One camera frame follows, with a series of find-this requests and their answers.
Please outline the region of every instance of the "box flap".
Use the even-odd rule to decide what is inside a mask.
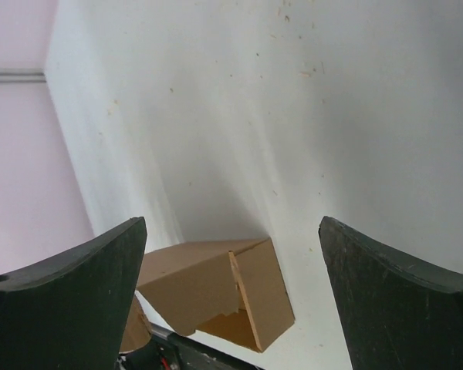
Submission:
[[[241,345],[253,351],[260,351],[254,333],[252,332],[252,325],[248,318],[242,295],[240,298],[241,304],[239,305],[238,312],[230,314],[229,316],[220,314],[199,325],[198,330],[226,339],[227,341],[231,341],[236,345]]]
[[[139,300],[136,296],[132,299],[129,316],[123,332],[120,352],[135,351],[144,347],[151,339],[151,324],[147,320]]]
[[[268,239],[231,260],[257,348],[263,352],[295,322],[274,247]]]
[[[239,294],[228,251],[251,241],[186,243],[146,254],[137,290],[180,335],[220,314],[238,312]]]

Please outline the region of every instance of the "brown cardboard box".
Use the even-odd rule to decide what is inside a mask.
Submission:
[[[137,290],[178,334],[205,331],[257,352],[295,321],[271,239],[150,252]]]
[[[144,347],[151,339],[151,324],[142,311],[139,300],[133,297],[129,316],[123,332],[120,352],[128,352]]]

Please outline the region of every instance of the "metal rail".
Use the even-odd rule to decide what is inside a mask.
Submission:
[[[42,83],[46,82],[42,69],[0,68],[0,83]]]

